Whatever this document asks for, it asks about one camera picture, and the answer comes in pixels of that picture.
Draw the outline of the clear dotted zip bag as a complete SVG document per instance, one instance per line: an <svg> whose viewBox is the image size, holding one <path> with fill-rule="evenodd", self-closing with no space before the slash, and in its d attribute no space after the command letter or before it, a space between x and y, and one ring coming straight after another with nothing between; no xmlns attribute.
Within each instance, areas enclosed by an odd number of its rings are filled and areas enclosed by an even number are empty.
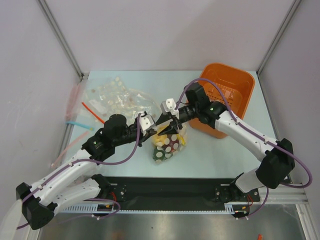
<svg viewBox="0 0 320 240"><path fill-rule="evenodd" d="M182 124L182 129L177 134L159 135L167 126L168 124L164 123L158 126L157 134L151 137L152 159L156 164L172 158L187 145L187 125L185 123Z"/></svg>

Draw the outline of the orange plastic basket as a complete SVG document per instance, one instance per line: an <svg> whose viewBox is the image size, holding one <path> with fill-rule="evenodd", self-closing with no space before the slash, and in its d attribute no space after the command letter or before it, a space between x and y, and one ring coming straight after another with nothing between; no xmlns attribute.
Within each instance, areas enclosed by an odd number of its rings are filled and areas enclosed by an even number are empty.
<svg viewBox="0 0 320 240"><path fill-rule="evenodd" d="M237 117L244 119L255 87L255 79L251 74L222 63L210 63L203 69L199 77L215 83L226 98L231 110ZM199 81L199 84L203 86L206 95L211 101L225 103L218 90L212 84L203 80ZM223 139L227 136L225 133L201 123L197 118L188 123L193 129L217 139Z"/></svg>

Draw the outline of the yellow banana bunch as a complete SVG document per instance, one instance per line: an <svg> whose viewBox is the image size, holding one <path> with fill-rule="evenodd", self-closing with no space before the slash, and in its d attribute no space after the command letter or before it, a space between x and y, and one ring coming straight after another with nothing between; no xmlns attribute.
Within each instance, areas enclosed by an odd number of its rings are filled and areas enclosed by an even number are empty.
<svg viewBox="0 0 320 240"><path fill-rule="evenodd" d="M187 144L186 137L182 134L176 134L176 138L181 146L185 146Z"/></svg>

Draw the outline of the dark red apple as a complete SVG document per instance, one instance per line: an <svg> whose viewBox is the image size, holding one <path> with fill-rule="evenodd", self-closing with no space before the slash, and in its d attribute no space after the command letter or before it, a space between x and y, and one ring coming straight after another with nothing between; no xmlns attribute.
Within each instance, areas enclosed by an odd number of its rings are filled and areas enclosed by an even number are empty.
<svg viewBox="0 0 320 240"><path fill-rule="evenodd" d="M165 147L165 152L173 153L179 148L180 144L177 140L176 134L168 135L168 137L170 139L170 143L169 146Z"/></svg>

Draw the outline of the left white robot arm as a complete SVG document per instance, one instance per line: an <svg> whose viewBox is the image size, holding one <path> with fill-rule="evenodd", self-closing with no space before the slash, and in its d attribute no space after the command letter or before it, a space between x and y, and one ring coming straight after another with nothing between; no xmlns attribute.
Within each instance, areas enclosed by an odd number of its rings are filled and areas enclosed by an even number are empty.
<svg viewBox="0 0 320 240"><path fill-rule="evenodd" d="M38 230L71 205L88 199L107 199L110 185L100 174L75 187L69 185L98 166L107 166L106 159L115 153L116 147L135 143L135 151L156 132L156 122L146 112L139 113L131 125L122 114L110 116L68 162L32 184L22 182L16 187L16 198L22 201L21 213L26 224L32 230Z"/></svg>

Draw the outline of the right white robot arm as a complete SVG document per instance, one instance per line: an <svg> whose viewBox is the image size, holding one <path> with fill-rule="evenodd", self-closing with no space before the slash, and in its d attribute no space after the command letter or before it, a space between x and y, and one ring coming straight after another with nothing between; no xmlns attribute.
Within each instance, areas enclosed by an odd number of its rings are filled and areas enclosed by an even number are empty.
<svg viewBox="0 0 320 240"><path fill-rule="evenodd" d="M169 125L159 134L177 134L182 125L193 119L218 130L249 150L260 166L242 173L233 180L231 196L242 201L253 189L267 187L276 189L295 167L293 145L286 138L277 140L267 137L246 124L241 118L220 101L211 101L202 85L195 82L185 88L187 104L181 108L168 98L160 105L162 114L157 124L169 121Z"/></svg>

